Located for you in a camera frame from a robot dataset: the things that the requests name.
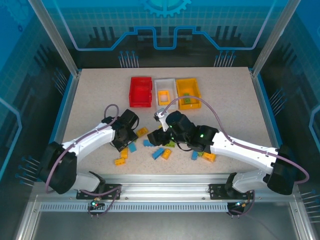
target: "speckled tabletop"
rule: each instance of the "speckled tabletop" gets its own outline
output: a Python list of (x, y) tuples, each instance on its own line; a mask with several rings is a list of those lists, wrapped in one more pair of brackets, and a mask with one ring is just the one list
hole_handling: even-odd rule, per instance
[[(130, 108), (129, 89), (132, 76), (151, 76), (152, 79), (196, 78), (202, 98), (219, 115), (229, 135), (262, 146), (270, 146), (270, 139), (259, 107), (258, 99), (247, 67), (186, 67), (186, 68), (118, 68), (83, 69), (74, 97), (63, 141), (69, 141), (93, 129), (103, 119), (105, 107), (117, 104), (120, 114), (131, 109), (139, 118), (137, 129), (147, 127), (151, 132), (160, 125), (153, 118), (156, 112), (155, 90), (152, 92), (152, 107)], [(195, 125), (218, 128), (218, 123), (209, 109), (183, 110), (183, 114)], [(114, 116), (110, 108), (107, 116)], [(218, 155), (214, 163), (201, 157), (191, 160), (192, 152), (170, 148), (168, 160), (151, 154), (158, 147), (144, 147), (143, 140), (136, 142), (137, 151), (130, 153), (126, 164), (115, 166), (119, 152), (109, 144), (92, 152), (79, 165), (79, 171), (94, 171), (97, 174), (209, 174), (247, 172), (255, 168), (225, 156)]]

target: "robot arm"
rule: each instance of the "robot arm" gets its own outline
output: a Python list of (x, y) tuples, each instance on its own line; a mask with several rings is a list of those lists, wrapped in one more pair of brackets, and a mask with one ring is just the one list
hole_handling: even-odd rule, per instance
[(277, 157), (240, 147), (235, 145), (234, 142), (292, 159), (289, 149), (285, 146), (276, 149), (274, 147), (255, 145), (234, 137), (230, 137), (230, 141), (223, 132), (216, 128), (206, 125), (195, 126), (179, 111), (165, 112), (162, 115), (163, 111), (164, 109), (162, 108), (154, 115), (156, 121), (161, 122), (162, 128), (148, 134), (151, 144), (159, 146), (165, 145), (169, 141), (174, 141), (177, 144), (186, 144), (196, 152), (224, 155), (250, 164), (258, 169), (246, 173), (235, 172), (230, 174), (224, 188), (224, 193), (229, 197), (236, 198), (240, 193), (267, 187), (283, 195), (292, 193), (297, 174), (297, 170), (292, 165), (279, 160)]
[(72, 141), (62, 144), (50, 143), (40, 161), (37, 176), (46, 182), (58, 157), (69, 149), (56, 167), (49, 186), (59, 194), (64, 194), (70, 189), (103, 192), (104, 179), (93, 172), (77, 172), (77, 165), (85, 156), (104, 144), (112, 142), (120, 152), (138, 138), (132, 129), (136, 122), (139, 123), (139, 118), (134, 112), (127, 109), (113, 124), (107, 126), (113, 119), (110, 116), (104, 118), (94, 129)]

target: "green lego brick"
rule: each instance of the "green lego brick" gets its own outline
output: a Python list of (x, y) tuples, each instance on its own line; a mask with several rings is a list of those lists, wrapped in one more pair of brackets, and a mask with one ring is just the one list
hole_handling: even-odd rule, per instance
[(169, 148), (174, 148), (176, 146), (176, 144), (173, 141), (170, 141), (168, 144), (166, 144), (164, 146), (169, 147)]
[(189, 104), (191, 101), (190, 101), (190, 98), (184, 98), (184, 103), (185, 104)]

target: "enclosure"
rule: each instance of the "enclosure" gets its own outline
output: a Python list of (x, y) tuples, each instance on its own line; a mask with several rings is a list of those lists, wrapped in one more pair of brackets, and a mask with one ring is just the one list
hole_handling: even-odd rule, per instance
[[(319, 239), (319, 10), (317, 0), (0, 0), (1, 239)], [(134, 95), (141, 76), (150, 88), (137, 83)], [(256, 166), (191, 160), (177, 146), (153, 160), (156, 148), (138, 138), (125, 165), (109, 144), (77, 165), (122, 185), (105, 216), (91, 219), (92, 199), (76, 190), (46, 194), (37, 171), (48, 144), (95, 128), (109, 104), (152, 132), (155, 112), (188, 95), (207, 101), (228, 135), (288, 146), (309, 181), (290, 195), (257, 188), (250, 214), (231, 218), (239, 199), (212, 199), (209, 185)], [(199, 100), (178, 108), (221, 129)]]

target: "orange lego brick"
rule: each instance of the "orange lego brick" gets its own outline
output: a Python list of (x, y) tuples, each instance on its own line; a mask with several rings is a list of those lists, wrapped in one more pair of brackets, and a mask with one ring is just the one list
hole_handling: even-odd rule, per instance
[(213, 163), (216, 160), (216, 155), (213, 153), (209, 154), (207, 152), (204, 152), (202, 157), (211, 163)]
[(168, 160), (168, 158), (170, 157), (170, 154), (171, 154), (171, 150), (165, 149), (161, 157), (165, 160)]
[(114, 160), (114, 164), (116, 166), (121, 166), (121, 165), (126, 164), (126, 160), (123, 157), (122, 158), (118, 158), (118, 159)]
[(122, 158), (122, 159), (128, 158), (128, 148), (127, 147), (120, 152), (120, 158)]
[(146, 127), (143, 127), (141, 129), (139, 129), (138, 131), (136, 131), (136, 135), (138, 136), (138, 138), (140, 138), (143, 135), (147, 134), (148, 132), (149, 132), (149, 130)]

